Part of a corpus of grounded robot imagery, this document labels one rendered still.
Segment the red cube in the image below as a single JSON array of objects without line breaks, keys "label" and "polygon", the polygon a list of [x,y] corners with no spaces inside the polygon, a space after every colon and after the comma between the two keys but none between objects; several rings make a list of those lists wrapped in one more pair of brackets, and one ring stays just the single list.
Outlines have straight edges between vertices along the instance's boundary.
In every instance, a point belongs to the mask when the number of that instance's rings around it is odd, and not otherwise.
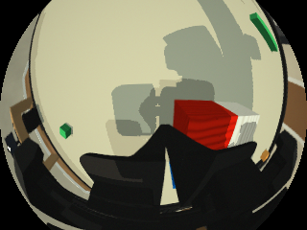
[{"label": "red cube", "polygon": [[175,100],[173,127],[212,150],[227,148],[237,119],[212,101]]}]

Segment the green rectangular bar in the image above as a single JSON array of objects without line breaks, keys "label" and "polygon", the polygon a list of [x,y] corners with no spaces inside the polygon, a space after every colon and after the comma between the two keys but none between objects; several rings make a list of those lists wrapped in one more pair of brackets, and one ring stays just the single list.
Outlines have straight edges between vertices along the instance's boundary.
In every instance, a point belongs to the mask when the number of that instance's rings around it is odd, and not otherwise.
[{"label": "green rectangular bar", "polygon": [[256,13],[250,14],[250,21],[255,25],[255,27],[258,29],[260,34],[264,37],[267,44],[269,45],[271,51],[278,52],[277,51],[277,44],[269,31],[268,27],[264,23],[264,21],[261,19],[261,17]]}]

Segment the small green cube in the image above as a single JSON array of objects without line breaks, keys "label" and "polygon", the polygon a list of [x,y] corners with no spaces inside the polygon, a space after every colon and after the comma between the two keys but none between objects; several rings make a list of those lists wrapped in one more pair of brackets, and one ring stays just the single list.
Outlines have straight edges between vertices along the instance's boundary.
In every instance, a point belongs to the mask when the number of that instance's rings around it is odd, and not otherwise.
[{"label": "small green cube", "polygon": [[71,127],[64,124],[59,128],[59,133],[63,138],[67,139],[71,135]]}]

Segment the small orange cube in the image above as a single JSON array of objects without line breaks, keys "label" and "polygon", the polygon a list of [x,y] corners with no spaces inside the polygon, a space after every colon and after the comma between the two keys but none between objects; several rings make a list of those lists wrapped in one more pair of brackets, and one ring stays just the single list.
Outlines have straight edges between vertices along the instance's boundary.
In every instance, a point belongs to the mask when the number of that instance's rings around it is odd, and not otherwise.
[{"label": "small orange cube", "polygon": [[266,157],[268,158],[269,154],[270,154],[270,153],[265,149],[264,152],[262,153],[262,155],[261,155],[260,158],[261,158],[263,161],[265,161],[265,160],[266,160]]}]

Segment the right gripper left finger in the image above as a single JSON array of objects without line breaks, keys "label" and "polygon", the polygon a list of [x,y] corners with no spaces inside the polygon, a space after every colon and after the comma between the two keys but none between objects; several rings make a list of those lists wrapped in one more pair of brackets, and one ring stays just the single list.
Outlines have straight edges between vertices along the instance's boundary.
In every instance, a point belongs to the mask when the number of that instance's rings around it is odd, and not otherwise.
[{"label": "right gripper left finger", "polygon": [[166,168],[165,125],[160,125],[149,141],[131,156],[86,153],[81,165],[93,180],[153,189],[153,205],[160,205]]}]

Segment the white cube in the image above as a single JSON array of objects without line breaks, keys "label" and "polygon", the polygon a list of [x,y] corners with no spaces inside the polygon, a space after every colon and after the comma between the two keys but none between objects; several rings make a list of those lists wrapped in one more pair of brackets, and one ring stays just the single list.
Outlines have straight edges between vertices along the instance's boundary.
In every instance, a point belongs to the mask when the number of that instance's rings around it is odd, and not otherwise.
[{"label": "white cube", "polygon": [[257,127],[260,115],[238,103],[214,103],[219,104],[238,115],[236,126],[227,147],[234,147],[244,144],[245,142],[250,142]]}]

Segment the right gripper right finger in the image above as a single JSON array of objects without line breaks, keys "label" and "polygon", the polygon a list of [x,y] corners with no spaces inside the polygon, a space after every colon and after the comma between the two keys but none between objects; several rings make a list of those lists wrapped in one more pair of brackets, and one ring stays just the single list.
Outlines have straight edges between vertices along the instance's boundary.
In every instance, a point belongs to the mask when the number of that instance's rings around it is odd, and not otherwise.
[{"label": "right gripper right finger", "polygon": [[211,176],[254,154],[257,143],[250,141],[226,149],[210,149],[171,125],[167,129],[166,149],[177,190],[180,208],[191,207]]}]

